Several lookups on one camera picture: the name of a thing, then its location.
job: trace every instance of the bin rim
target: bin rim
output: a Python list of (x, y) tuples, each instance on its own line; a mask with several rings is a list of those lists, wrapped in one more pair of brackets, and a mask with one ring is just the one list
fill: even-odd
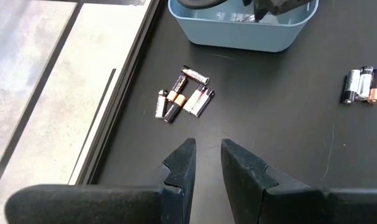
[[(223, 22), (223, 23), (233, 23), (233, 24), (247, 24), (247, 25), (251, 25), (251, 24), (254, 24), (254, 23), (250, 23), (250, 22), (235, 22), (235, 21), (215, 21), (215, 20), (212, 20), (212, 19), (197, 19), (197, 18), (191, 18), (191, 17), (182, 17), (182, 16), (178, 16), (176, 15), (170, 4), (172, 1), (177, 1), (177, 0), (168, 0), (168, 9), (169, 9), (169, 12), (174, 16), (176, 17), (177, 19), (184, 19), (184, 20), (190, 20), (190, 21), (207, 21), (207, 22)], [(315, 12), (317, 11), (317, 8), (319, 7), (319, 0), (314, 0), (314, 9), (312, 11), (312, 13), (304, 20), (298, 22), (298, 23), (295, 23), (295, 24), (267, 24), (267, 23), (256, 23), (256, 25), (259, 25), (259, 26), (278, 26), (278, 27), (295, 27), (295, 26), (300, 26), (302, 24), (305, 24), (307, 21), (309, 21), (309, 19), (311, 17), (314, 16)]]

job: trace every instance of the aaa battery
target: aaa battery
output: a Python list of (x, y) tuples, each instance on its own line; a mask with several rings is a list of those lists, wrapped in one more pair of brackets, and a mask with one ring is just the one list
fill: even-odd
[(195, 81), (207, 85), (209, 82), (209, 78), (199, 74), (198, 72), (192, 70), (190, 67), (183, 65), (182, 72), (188, 75), (190, 78), (194, 79)]

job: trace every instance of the pile of batteries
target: pile of batteries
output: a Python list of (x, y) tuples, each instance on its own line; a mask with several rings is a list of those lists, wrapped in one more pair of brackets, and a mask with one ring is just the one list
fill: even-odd
[[(181, 95), (180, 92), (182, 92), (184, 86), (188, 82), (188, 78), (191, 78), (200, 84), (190, 99), (186, 102), (186, 97)], [(172, 123), (182, 108), (194, 116), (199, 117), (209, 101), (215, 95), (215, 92), (207, 87), (208, 83), (208, 77), (205, 77), (184, 65), (172, 90), (169, 93), (167, 90), (160, 90), (158, 92), (156, 118)], [(172, 106), (168, 109), (166, 114), (164, 114), (167, 101), (171, 102)]]
[(377, 103), (377, 69), (374, 67), (351, 70), (347, 76), (342, 102), (352, 104), (356, 100)]

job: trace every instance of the scratch on table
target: scratch on table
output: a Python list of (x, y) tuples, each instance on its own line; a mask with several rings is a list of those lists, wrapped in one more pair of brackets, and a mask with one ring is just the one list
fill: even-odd
[(251, 149), (253, 149), (253, 144), (255, 143), (255, 138), (252, 139), (252, 143), (251, 143)]
[(229, 134), (227, 134), (227, 132), (226, 131), (224, 131), (224, 130), (219, 130), (222, 134), (225, 134), (227, 137), (229, 137), (229, 138), (231, 138), (230, 137), (230, 135)]
[(213, 55), (213, 56), (217, 56), (217, 57), (228, 58), (228, 59), (232, 59), (232, 60), (234, 60), (234, 58), (233, 58), (233, 57), (229, 57), (229, 56), (218, 55), (218, 54), (210, 54), (210, 55)]
[(205, 147), (204, 150), (207, 150), (207, 149), (214, 149), (214, 148), (220, 148), (220, 145), (216, 145), (216, 146), (208, 146), (208, 147)]
[(328, 154), (328, 160), (327, 160), (327, 168), (325, 169), (324, 175), (320, 180), (324, 180), (327, 176), (328, 170), (330, 168), (330, 160), (332, 155), (332, 149), (333, 149), (333, 142), (335, 140), (335, 123), (332, 125), (332, 139), (331, 139), (331, 145), (330, 145), (330, 153)]

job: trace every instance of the battery label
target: battery label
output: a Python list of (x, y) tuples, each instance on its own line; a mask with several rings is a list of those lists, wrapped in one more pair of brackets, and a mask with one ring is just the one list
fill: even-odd
[(358, 87), (360, 84), (360, 71), (353, 70), (350, 72), (347, 80), (346, 91), (358, 91)]
[(158, 96), (157, 108), (156, 108), (156, 118), (163, 118), (165, 113), (165, 103), (166, 97)]
[(195, 90), (193, 95), (191, 95), (190, 99), (186, 102), (186, 104), (183, 107), (183, 110), (186, 110), (187, 112), (190, 112), (193, 108), (194, 104), (198, 101), (200, 98), (201, 92), (198, 90)]
[(174, 91), (176, 93), (180, 93), (183, 90), (183, 87), (186, 84), (186, 82), (187, 82), (187, 77), (185, 75), (181, 75), (177, 79), (174, 87), (172, 88), (172, 91)]
[(174, 103), (172, 106), (170, 106), (168, 112), (166, 112), (164, 120), (166, 122), (173, 122), (177, 112), (179, 112), (179, 105)]
[(203, 94), (201, 94), (200, 99), (192, 108), (191, 113), (196, 117), (200, 116), (201, 112), (205, 109), (214, 94), (215, 92), (213, 90), (207, 89)]
[(365, 67), (361, 69), (361, 74), (372, 74), (373, 70), (373, 67)]
[(371, 74), (362, 74), (360, 77), (360, 85), (358, 89), (358, 94), (360, 99), (367, 99), (368, 95), (370, 94), (371, 88), (371, 81), (372, 81)]
[(192, 70), (191, 68), (187, 67), (187, 66), (183, 66), (183, 69), (182, 71), (190, 76), (191, 78), (193, 78), (194, 80), (197, 80), (198, 82), (206, 85), (208, 84), (209, 82), (209, 78), (208, 77), (204, 77), (203, 75), (199, 74), (198, 72)]

